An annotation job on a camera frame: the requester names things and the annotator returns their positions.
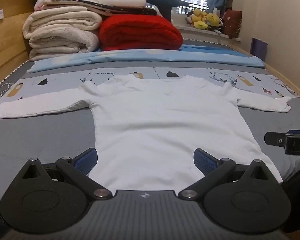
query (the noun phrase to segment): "blue bed sheet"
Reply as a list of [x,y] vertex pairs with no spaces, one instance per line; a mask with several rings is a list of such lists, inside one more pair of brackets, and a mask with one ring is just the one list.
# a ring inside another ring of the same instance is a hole
[[180,48],[181,51],[190,51],[190,52],[206,52],[206,53],[216,53],[216,54],[228,54],[241,57],[249,57],[241,52],[234,51],[232,49],[223,49],[219,47],[209,47],[209,46],[197,46],[197,45],[182,45]]
[[113,61],[196,61],[248,67],[264,67],[261,59],[222,48],[183,45],[182,50],[127,49],[69,54],[36,61],[28,73]]

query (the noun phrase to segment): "folded blanket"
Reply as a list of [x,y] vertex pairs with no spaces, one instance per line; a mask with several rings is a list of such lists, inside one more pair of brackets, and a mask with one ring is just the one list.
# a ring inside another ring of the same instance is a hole
[[67,6],[32,13],[25,21],[22,32],[26,39],[30,39],[35,30],[49,25],[65,24],[80,30],[90,31],[97,29],[101,23],[101,16],[88,11],[87,8]]
[[70,25],[52,25],[37,29],[29,40],[33,48],[31,61],[63,56],[69,53],[95,51],[99,40],[95,33],[79,30]]
[[106,19],[99,33],[102,50],[179,49],[181,33],[160,16],[116,15]]

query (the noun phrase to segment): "printed illustration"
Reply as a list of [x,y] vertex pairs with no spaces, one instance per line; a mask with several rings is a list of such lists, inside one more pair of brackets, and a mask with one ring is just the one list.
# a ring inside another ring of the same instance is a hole
[[287,86],[285,85],[280,79],[278,78],[271,78],[273,80],[274,83],[276,83],[277,85],[282,86],[283,88],[285,88],[286,90],[288,90],[290,92],[290,94],[296,96],[296,94]]
[[115,72],[96,72],[96,73],[90,72],[86,77],[80,78],[80,81],[85,82],[87,80],[90,80],[93,84],[100,85],[101,83],[105,82],[106,80],[100,82],[100,80],[98,81],[98,79],[100,79],[100,78],[93,76],[93,75],[112,75],[112,76],[114,76],[114,74],[115,74]]
[[238,78],[239,78],[243,83],[245,83],[247,86],[253,86],[253,84],[252,84],[249,80],[247,80],[245,77],[239,76],[239,75],[238,75]]
[[276,91],[279,96],[284,97],[284,95],[281,94],[279,91],[277,91],[277,90],[274,90],[274,91]]
[[262,87],[262,89],[263,89],[263,92],[265,92],[265,93],[267,93],[267,94],[269,94],[269,95],[272,95],[272,92],[271,91],[269,91],[269,90],[267,90],[267,89],[265,89],[265,88],[263,88]]
[[[218,73],[218,72],[210,72],[210,74],[212,74],[213,76],[211,77],[210,76],[210,78],[212,78],[212,79],[214,79],[214,80],[216,80],[216,81],[220,81],[220,82],[230,82],[231,83],[231,85],[233,86],[233,87],[235,87],[235,88],[237,88],[237,82],[238,82],[238,80],[236,79],[236,78],[233,78],[233,77],[231,77],[231,76],[229,76],[228,74],[224,74],[224,73]],[[221,77],[219,77],[219,78],[216,78],[216,74],[221,74],[221,75],[226,75],[227,77],[227,79],[223,79],[223,78],[221,78]]]
[[240,90],[244,90],[244,91],[248,91],[248,92],[251,92],[250,90],[246,90],[246,89],[241,89],[241,88],[238,88],[237,87],[237,82],[238,80],[236,78],[233,78],[231,77],[230,75],[228,74],[225,74],[225,73],[218,73],[218,72],[210,72],[210,74],[212,74],[213,76],[209,76],[210,78],[216,80],[216,81],[219,81],[219,82],[230,82],[231,85],[234,87],[234,88],[237,88],[237,89],[240,89]]
[[133,72],[133,73],[130,73],[130,74],[133,74],[136,78],[143,79],[143,74],[142,73]]
[[16,93],[18,93],[18,91],[22,88],[23,83],[19,83],[17,84],[11,91],[10,93],[7,95],[7,97],[13,97],[16,95]]
[[176,73],[173,73],[171,71],[167,72],[167,77],[179,77]]
[[37,86],[42,86],[42,85],[46,85],[48,84],[48,79],[45,78],[44,80],[40,81],[39,84],[37,84]]
[[260,80],[260,79],[258,79],[257,77],[255,77],[255,76],[253,76],[253,77],[254,77],[254,79],[255,79],[255,80],[257,80],[257,81],[261,81],[261,80]]

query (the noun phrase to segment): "wall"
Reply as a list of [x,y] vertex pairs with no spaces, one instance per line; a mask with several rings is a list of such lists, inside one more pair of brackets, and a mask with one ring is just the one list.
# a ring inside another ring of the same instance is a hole
[[241,48],[267,42],[266,63],[300,90],[300,0],[234,0],[233,9],[243,12]]

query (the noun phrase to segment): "deer illustration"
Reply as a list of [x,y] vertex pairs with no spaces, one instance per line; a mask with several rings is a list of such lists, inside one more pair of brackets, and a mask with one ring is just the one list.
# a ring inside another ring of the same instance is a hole
[[[231,83],[231,85],[233,86],[233,87],[235,87],[235,88],[237,88],[237,82],[238,82],[238,80],[236,79],[236,78],[233,78],[233,77],[231,77],[231,76],[229,76],[228,74],[223,74],[223,73],[218,73],[218,72],[210,72],[210,74],[211,75],[213,75],[213,77],[211,77],[212,79],[214,79],[214,80],[216,80],[216,81],[220,81],[220,82],[230,82]],[[223,78],[216,78],[216,74],[222,74],[222,75],[226,75],[226,76],[228,76],[229,77],[229,80],[227,80],[227,79],[223,79]]]

